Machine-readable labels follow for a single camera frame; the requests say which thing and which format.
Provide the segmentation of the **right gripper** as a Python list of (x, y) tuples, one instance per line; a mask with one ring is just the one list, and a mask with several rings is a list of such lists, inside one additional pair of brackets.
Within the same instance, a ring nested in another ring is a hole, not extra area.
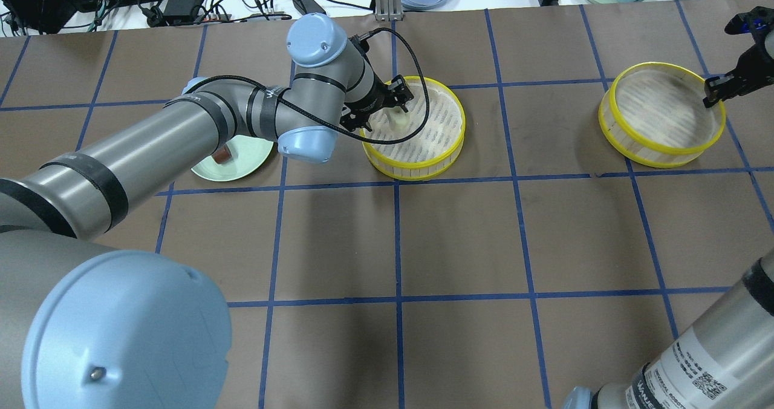
[(712, 76), (704, 81), (705, 108), (713, 108), (721, 101), (751, 94), (772, 84), (772, 24), (771, 7), (754, 7), (735, 15), (727, 23), (724, 28), (726, 34), (749, 33), (753, 37), (753, 45), (741, 54), (735, 69), (724, 76)]

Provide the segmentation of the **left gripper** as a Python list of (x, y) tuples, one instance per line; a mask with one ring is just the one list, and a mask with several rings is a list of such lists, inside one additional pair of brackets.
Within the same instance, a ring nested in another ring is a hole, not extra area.
[(374, 80), (365, 97), (358, 101), (345, 103), (340, 117), (340, 126), (347, 131), (365, 129), (373, 131), (370, 118), (385, 108), (398, 108), (403, 114), (409, 114), (410, 102), (414, 94), (409, 89), (403, 75), (396, 75), (389, 83)]

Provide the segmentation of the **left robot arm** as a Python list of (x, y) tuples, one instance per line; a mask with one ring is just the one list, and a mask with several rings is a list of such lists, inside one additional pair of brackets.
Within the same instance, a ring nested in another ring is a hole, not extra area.
[(337, 136), (414, 95), (367, 57), (377, 27), (347, 35), (307, 14), (287, 33), (288, 87), (244, 76), (190, 80), (157, 113), (93, 145), (2, 179), (2, 407), (214, 408), (232, 323), (221, 289), (158, 253), (95, 244), (236, 136), (322, 164)]

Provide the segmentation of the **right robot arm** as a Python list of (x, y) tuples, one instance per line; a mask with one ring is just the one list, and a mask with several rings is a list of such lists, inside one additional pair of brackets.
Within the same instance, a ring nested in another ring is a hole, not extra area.
[[(728, 21), (729, 35), (753, 43), (732, 70), (702, 78), (685, 67), (644, 62), (620, 73), (603, 95), (598, 122), (609, 144), (652, 168), (690, 163), (727, 125), (724, 101), (772, 84), (772, 9), (754, 7)], [(575, 387), (565, 408), (771, 408), (772, 252), (674, 342), (640, 367), (629, 384)]]

